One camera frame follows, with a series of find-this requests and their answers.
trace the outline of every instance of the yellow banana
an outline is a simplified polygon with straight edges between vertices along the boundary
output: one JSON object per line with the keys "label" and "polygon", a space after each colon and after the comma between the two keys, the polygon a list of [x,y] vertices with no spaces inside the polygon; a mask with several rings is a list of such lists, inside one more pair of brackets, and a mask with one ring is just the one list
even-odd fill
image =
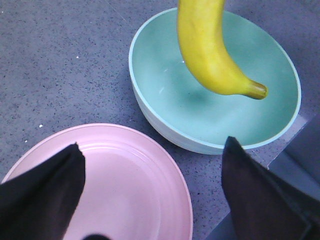
{"label": "yellow banana", "polygon": [[248,78],[224,44],[222,20],[225,0],[179,0],[177,34],[183,60],[207,89],[221,95],[263,99],[268,89]]}

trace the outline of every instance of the gray surface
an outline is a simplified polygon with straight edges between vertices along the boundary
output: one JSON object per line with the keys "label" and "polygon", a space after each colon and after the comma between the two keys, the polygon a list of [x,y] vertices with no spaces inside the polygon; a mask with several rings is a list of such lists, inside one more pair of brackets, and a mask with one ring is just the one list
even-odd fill
{"label": "gray surface", "polygon": [[[193,239],[205,239],[229,211],[221,156],[193,153],[161,137],[138,107],[128,70],[136,30],[176,5],[175,0],[0,0],[0,178],[27,150],[60,130],[98,122],[128,126],[175,159],[191,194]],[[293,126],[249,151],[266,166],[320,109],[320,2],[227,0],[226,9],[270,33],[300,76],[302,105]]]}

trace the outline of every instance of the gray countertop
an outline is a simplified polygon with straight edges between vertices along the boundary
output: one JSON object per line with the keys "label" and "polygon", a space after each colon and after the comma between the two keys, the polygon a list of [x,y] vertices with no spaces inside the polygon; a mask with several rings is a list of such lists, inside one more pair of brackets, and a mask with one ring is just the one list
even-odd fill
{"label": "gray countertop", "polygon": [[[187,151],[157,133],[139,109],[128,69],[141,24],[176,6],[176,0],[0,0],[0,178],[58,131],[124,125],[156,140],[176,161],[191,195],[193,239],[204,240],[229,211],[221,156]],[[320,2],[227,0],[225,9],[272,35],[300,77],[302,103],[293,126],[248,151],[267,166],[320,110]]]}

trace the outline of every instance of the pink plate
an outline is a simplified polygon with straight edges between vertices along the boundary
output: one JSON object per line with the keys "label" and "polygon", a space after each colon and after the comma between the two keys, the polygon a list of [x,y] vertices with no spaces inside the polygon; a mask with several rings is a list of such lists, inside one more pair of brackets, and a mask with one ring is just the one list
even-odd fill
{"label": "pink plate", "polygon": [[41,141],[3,182],[77,142],[86,182],[64,240],[102,234],[112,240],[191,240],[193,213],[187,184],[170,155],[134,129],[93,123]]}

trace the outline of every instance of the bowl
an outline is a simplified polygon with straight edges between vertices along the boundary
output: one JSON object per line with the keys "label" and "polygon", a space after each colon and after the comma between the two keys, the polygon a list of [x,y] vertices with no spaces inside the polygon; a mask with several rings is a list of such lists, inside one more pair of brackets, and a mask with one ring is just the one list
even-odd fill
{"label": "bowl", "polygon": [[209,155],[221,154],[228,136],[253,149],[283,135],[301,104],[299,76],[284,49],[254,23],[224,11],[229,54],[269,94],[263,100],[219,95],[204,88],[184,64],[176,21],[177,8],[154,15],[130,45],[133,91],[149,123],[172,143]]}

